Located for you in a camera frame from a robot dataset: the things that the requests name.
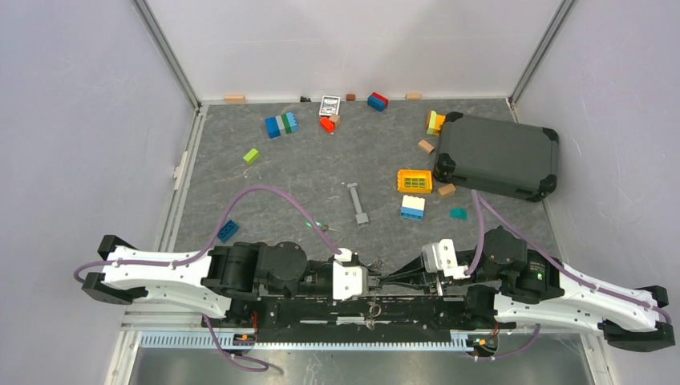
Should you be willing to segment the perforated metal ring plate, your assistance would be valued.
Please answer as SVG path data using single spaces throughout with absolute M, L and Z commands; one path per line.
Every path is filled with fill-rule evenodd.
M 383 264 L 383 259 L 379 257 L 367 265 L 369 277 L 373 278 L 376 282 L 376 287 L 371 290 L 372 299 L 369 305 L 368 318 L 366 319 L 366 328 L 368 330 L 375 329 L 376 318 L 382 313 L 382 307 L 378 304 L 377 295 L 381 290 L 381 286 L 378 284 L 378 281 L 379 277 L 382 275 L 381 271 Z

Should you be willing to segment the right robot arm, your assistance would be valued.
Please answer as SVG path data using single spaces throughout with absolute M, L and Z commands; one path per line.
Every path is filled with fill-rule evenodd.
M 450 239 L 425 245 L 403 268 L 378 279 L 436 296 L 435 322 L 457 330 L 539 324 L 590 332 L 624 351 L 652 352 L 675 344 L 661 313 L 666 289 L 626 289 L 598 281 L 544 256 L 499 226 L 472 250 Z

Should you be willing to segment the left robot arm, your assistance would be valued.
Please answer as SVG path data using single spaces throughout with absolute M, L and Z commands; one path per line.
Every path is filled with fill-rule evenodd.
M 235 242 L 205 254 L 145 252 L 107 235 L 99 249 L 103 268 L 89 272 L 82 290 L 99 302 L 131 305 L 158 302 L 180 306 L 243 326 L 260 290 L 284 298 L 344 301 L 367 295 L 376 273 L 356 253 L 341 249 L 326 261 L 310 260 L 290 241 Z

